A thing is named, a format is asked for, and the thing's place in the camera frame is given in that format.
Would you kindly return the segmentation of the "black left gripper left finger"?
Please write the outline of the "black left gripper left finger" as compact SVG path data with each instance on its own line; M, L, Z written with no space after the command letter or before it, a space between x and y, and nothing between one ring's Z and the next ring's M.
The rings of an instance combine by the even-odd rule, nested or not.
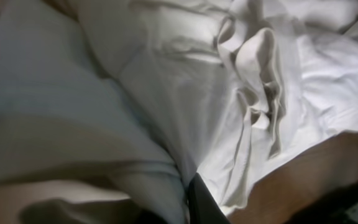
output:
M153 212L143 210L139 213L134 224L167 224L167 222Z

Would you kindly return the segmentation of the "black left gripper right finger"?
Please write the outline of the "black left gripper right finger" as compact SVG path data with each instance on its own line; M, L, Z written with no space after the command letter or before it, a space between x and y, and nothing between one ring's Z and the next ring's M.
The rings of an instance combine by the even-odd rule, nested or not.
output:
M188 186L187 198L191 224L230 224L199 173L195 174Z

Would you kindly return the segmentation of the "white Puma t-shirt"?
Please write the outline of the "white Puma t-shirt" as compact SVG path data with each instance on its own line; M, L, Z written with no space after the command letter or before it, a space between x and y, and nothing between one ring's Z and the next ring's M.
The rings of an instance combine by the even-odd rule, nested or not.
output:
M0 1L0 184L185 223L358 131L358 1Z

